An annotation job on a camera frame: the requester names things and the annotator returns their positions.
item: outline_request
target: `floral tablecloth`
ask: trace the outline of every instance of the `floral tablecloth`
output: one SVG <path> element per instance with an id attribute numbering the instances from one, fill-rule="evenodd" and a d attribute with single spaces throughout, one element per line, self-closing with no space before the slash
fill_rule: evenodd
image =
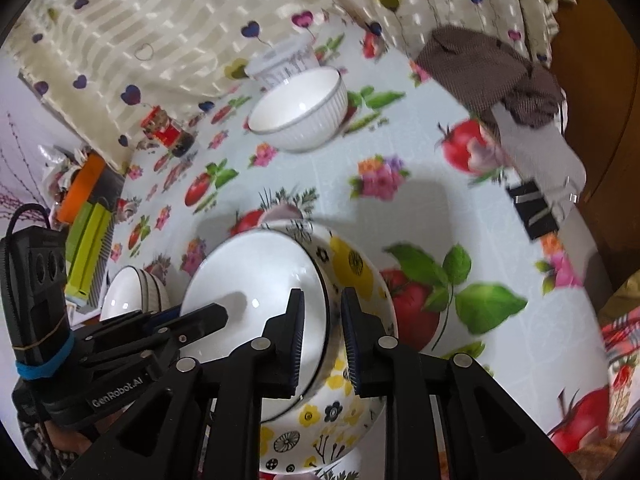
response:
<path id="1" fill-rule="evenodd" d="M 183 158 L 140 143 L 109 274 L 147 268 L 178 304 L 229 236 L 260 219 L 313 218 L 380 270 L 403 342 L 439 356 L 464 347 L 564 451 L 606 432 L 607 365 L 593 309 L 558 238 L 528 239 L 504 190 L 515 177 L 508 157 L 380 38 L 335 18 L 315 40 L 350 91 L 341 133 L 310 153 L 279 152 L 246 129 L 256 83 L 215 107 L 201 102 L 196 145 Z M 370 280 L 338 253 L 329 256 L 339 279 L 370 294 Z M 372 438 L 361 446 L 378 446 Z M 381 478 L 372 464 L 383 452 L 371 460 Z"/>

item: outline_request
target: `wooden cabinet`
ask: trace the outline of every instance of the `wooden cabinet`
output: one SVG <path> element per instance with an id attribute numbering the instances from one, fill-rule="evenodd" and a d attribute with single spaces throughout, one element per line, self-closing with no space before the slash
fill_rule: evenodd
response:
<path id="1" fill-rule="evenodd" d="M 614 288 L 640 269 L 638 48 L 606 0 L 561 5 L 552 72 L 567 92 L 566 140 L 587 185 L 578 205 Z"/>

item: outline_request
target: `wall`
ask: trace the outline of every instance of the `wall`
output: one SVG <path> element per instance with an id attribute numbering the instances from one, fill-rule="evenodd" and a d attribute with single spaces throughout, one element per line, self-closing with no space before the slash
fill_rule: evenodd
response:
<path id="1" fill-rule="evenodd" d="M 12 135 L 7 113 L 11 114 L 12 121 L 15 123 L 14 131 L 20 139 L 25 159 L 30 164 L 36 179 L 42 176 L 44 169 L 44 160 L 38 151 L 38 144 L 57 145 L 72 152 L 74 148 L 81 146 L 81 141 L 75 133 L 40 105 L 36 96 L 18 79 L 17 75 L 18 67 L 4 52 L 1 52 L 0 146 L 2 146 L 2 151 L 11 164 L 12 170 L 33 190 L 34 184 L 22 162 L 22 155 Z M 18 181 L 8 171 L 2 160 L 0 160 L 0 182 L 14 190 L 14 193 L 25 202 L 32 200 L 29 194 L 21 189 Z M 28 222 L 21 222 L 16 228 L 20 229 L 27 225 Z M 6 226 L 7 220 L 0 219 L 0 238 L 4 237 Z M 14 352 L 11 350 L 4 323 L 4 311 L 0 309 L 0 420 L 23 455 L 28 456 L 11 402 L 11 392 L 18 378 L 14 361 Z"/>

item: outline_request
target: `heart pattern curtain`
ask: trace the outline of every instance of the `heart pattern curtain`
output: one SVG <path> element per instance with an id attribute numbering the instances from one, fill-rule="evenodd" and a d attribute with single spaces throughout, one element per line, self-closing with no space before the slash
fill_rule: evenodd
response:
<path id="1" fill-rule="evenodd" d="M 246 77 L 253 55 L 291 34 L 315 37 L 330 13 L 408 56 L 453 23 L 549 63 L 557 9 L 558 0 L 32 0 L 5 45 L 43 101 L 124 171 L 150 106 L 188 121 Z"/>

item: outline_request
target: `floral bowl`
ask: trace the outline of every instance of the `floral bowl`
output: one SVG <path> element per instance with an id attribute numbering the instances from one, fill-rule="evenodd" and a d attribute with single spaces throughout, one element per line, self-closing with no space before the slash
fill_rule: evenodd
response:
<path id="1" fill-rule="evenodd" d="M 279 231 L 297 241 L 323 271 L 328 286 L 334 287 L 336 299 L 345 286 L 353 286 L 363 311 L 380 317 L 386 332 L 398 336 L 384 280 L 350 242 L 327 227 L 302 219 L 265 222 L 259 228 Z M 260 469 L 264 472 L 308 472 L 340 460 L 382 411 L 383 399 L 361 399 L 353 391 L 337 312 L 335 304 L 316 387 L 288 412 L 260 427 Z"/>

